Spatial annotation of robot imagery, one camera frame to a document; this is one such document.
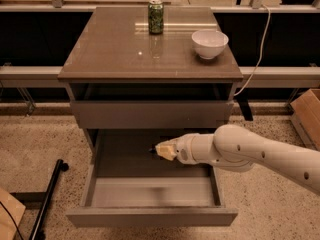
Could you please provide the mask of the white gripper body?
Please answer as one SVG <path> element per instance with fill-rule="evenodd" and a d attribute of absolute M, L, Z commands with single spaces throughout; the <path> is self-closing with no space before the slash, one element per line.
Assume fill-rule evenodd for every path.
<path fill-rule="evenodd" d="M 177 160 L 182 164 L 196 165 L 197 161 L 192 155 L 192 141 L 196 137 L 196 134 L 185 134 L 176 139 L 175 151 L 177 154 Z"/>

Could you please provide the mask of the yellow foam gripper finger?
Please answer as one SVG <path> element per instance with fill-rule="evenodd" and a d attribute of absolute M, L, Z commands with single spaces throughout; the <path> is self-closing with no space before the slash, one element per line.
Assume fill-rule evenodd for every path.
<path fill-rule="evenodd" d="M 182 141 L 182 137 L 183 136 L 180 136 L 180 137 L 176 137 L 176 138 L 172 138 L 172 139 L 168 139 L 168 140 L 166 140 L 165 142 L 167 143 L 177 143 L 177 142 L 179 142 L 179 141 Z"/>
<path fill-rule="evenodd" d="M 156 152 L 158 156 L 169 161 L 173 161 L 177 157 L 175 149 L 172 145 L 158 144 L 156 146 Z"/>

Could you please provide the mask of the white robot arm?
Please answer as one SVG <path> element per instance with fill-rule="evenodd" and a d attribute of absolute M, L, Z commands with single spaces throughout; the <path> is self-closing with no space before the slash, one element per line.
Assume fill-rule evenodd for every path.
<path fill-rule="evenodd" d="M 267 139 L 237 125 L 223 125 L 210 134 L 185 134 L 160 142 L 155 150 L 169 161 L 208 164 L 235 172 L 260 164 L 320 194 L 319 151 Z"/>

